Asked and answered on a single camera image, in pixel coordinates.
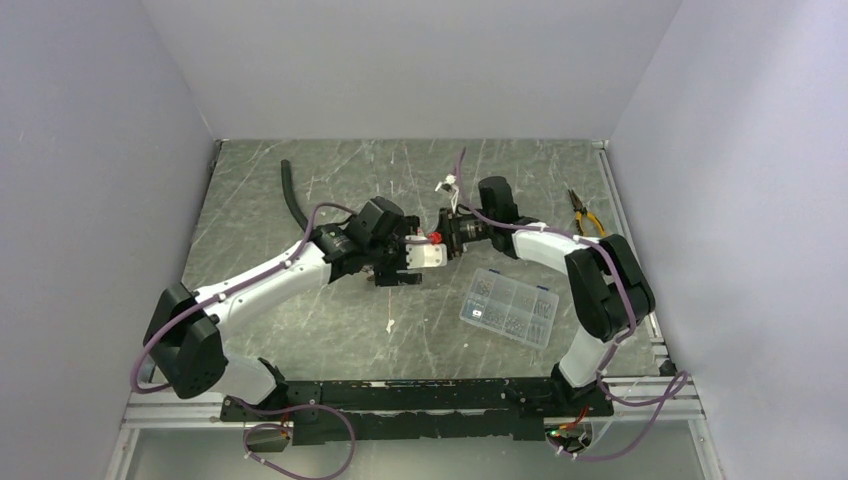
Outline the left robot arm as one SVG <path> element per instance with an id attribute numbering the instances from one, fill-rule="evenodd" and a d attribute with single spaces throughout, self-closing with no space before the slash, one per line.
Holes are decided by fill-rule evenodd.
<path id="1" fill-rule="evenodd" d="M 285 377 L 265 359 L 227 351 L 227 339 L 270 308 L 362 270 L 371 270 L 376 284 L 419 281 L 418 269 L 441 266 L 445 257 L 417 228 L 415 218 L 383 197 L 342 224 L 310 219 L 301 240 L 256 267 L 196 290 L 181 282 L 165 288 L 140 358 L 153 361 L 165 377 L 162 389 L 180 399 L 233 395 L 272 420 L 286 406 Z"/>

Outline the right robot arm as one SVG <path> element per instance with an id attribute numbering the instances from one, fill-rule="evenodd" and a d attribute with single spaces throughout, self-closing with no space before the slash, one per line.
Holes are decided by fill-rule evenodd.
<path id="1" fill-rule="evenodd" d="M 550 388 L 550 401 L 564 415 L 577 413 L 589 399 L 587 386 L 599 380 L 619 345 L 656 306 L 652 288 L 628 241 L 621 235 L 586 237 L 520 214 L 511 186 L 502 176 L 478 184 L 481 205 L 460 204 L 462 191 L 449 175 L 438 190 L 452 203 L 438 214 L 432 242 L 443 244 L 450 259 L 471 242 L 490 241 L 513 259 L 564 274 L 570 285 L 578 332 L 553 370 L 561 381 Z"/>

